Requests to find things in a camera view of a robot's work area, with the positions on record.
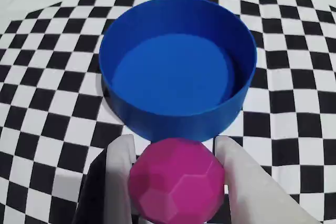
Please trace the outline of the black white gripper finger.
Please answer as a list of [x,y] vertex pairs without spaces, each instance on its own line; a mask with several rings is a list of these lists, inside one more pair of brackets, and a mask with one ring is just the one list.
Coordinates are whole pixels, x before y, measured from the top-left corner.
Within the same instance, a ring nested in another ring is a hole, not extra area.
[[132,223],[128,178],[134,137],[121,135],[90,164],[72,223]]

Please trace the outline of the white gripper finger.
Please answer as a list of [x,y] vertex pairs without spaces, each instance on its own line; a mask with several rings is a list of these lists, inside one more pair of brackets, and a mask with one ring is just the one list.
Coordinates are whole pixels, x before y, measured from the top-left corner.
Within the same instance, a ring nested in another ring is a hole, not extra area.
[[215,138],[232,223],[318,223],[232,138]]

